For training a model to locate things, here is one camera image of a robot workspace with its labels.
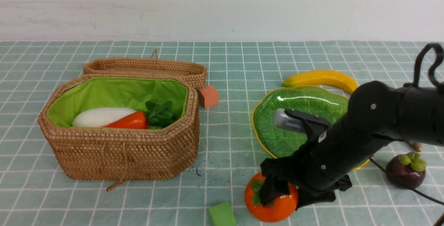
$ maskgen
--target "small ring pull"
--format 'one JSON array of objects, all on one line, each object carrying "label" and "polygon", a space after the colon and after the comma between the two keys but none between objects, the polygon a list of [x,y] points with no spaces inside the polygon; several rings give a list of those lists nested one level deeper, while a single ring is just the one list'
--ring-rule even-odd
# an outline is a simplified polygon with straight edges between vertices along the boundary
[{"label": "small ring pull", "polygon": [[405,83],[404,87],[418,87],[419,86],[419,78],[421,74],[421,64],[424,59],[424,56],[430,51],[430,49],[434,49],[436,57],[435,62],[433,62],[432,66],[428,69],[428,79],[430,82],[438,89],[439,92],[444,92],[444,84],[439,83],[435,77],[435,70],[438,68],[444,60],[444,50],[439,43],[428,43],[418,54],[415,60],[414,72],[413,72],[413,82]]},{"label": "small ring pull", "polygon": [[157,56],[157,49],[154,49],[153,53],[151,54],[150,59],[153,58],[154,54],[156,55],[156,59],[158,60],[158,59],[159,59],[159,56]]}]

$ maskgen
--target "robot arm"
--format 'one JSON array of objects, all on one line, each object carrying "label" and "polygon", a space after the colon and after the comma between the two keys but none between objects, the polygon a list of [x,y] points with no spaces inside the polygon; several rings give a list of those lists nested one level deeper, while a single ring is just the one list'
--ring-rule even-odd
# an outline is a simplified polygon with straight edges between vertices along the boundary
[{"label": "robot arm", "polygon": [[[428,70],[434,87],[419,87],[421,63],[430,49],[436,53]],[[443,58],[439,44],[427,44],[416,59],[413,83],[398,89],[379,81],[361,85],[350,96],[347,113],[333,125],[323,118],[278,109],[274,125],[305,133],[307,141],[288,157],[267,158],[261,163],[265,177],[261,203],[288,194],[287,182],[298,187],[298,208],[333,202],[335,190],[352,186],[347,174],[391,142],[444,146],[444,84],[434,75]]]}]

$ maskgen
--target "green leaf-shaped plate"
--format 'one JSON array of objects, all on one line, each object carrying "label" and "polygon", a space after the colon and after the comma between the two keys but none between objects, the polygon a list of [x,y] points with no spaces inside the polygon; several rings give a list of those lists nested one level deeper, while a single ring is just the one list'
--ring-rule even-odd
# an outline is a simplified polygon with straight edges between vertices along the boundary
[{"label": "green leaf-shaped plate", "polygon": [[[273,158],[291,155],[307,140],[302,133],[282,130],[273,125],[276,109],[294,109],[335,123],[347,111],[349,99],[321,87],[280,88],[268,93],[253,110],[252,122],[256,138]],[[354,168],[356,171],[369,160]]]}]

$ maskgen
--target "mangosteen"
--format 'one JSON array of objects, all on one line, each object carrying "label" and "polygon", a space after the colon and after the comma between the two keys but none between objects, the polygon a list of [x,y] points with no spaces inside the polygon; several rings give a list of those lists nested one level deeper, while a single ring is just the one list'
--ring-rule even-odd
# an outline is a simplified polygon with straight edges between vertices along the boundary
[{"label": "mangosteen", "polygon": [[418,188],[425,178],[427,164],[418,152],[409,152],[392,158],[385,167],[387,179],[398,188]]}]

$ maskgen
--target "wicker basket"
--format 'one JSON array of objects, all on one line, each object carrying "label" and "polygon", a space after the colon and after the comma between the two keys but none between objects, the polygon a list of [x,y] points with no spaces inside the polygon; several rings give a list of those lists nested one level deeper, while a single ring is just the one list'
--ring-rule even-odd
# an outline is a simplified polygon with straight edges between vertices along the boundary
[{"label": "wicker basket", "polygon": [[168,78],[178,76],[194,88],[205,86],[206,66],[186,61],[159,59],[155,49],[149,59],[143,58],[106,58],[86,63],[84,74],[134,73]]},{"label": "wicker basket", "polygon": [[97,77],[164,79],[148,74],[87,74],[56,89],[38,117],[38,124],[62,170],[72,179],[116,180],[111,191],[125,180],[171,179],[196,159],[199,141],[197,91],[181,78],[169,77],[188,89],[184,115],[163,129],[74,128],[54,125],[49,108],[67,90]]}]

